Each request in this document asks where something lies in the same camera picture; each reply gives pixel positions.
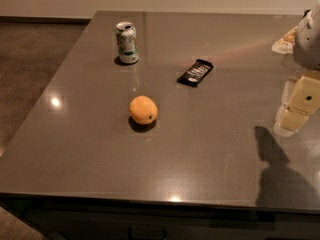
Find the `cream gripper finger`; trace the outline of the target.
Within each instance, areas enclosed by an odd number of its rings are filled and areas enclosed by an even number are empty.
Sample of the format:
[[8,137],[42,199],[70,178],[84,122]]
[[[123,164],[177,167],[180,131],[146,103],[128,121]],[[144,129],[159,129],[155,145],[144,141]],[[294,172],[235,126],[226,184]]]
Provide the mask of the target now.
[[273,131],[282,137],[297,133],[320,108],[320,72],[309,71],[286,81]]
[[272,45],[271,50],[279,54],[292,54],[297,30],[298,27],[294,27],[288,31]]

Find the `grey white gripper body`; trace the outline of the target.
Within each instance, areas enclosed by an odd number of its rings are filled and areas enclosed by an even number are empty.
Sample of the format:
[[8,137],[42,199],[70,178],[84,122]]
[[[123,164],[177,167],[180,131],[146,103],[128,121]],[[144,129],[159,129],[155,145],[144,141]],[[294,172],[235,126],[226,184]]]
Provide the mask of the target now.
[[304,68],[320,69],[320,0],[299,22],[293,54],[295,62]]

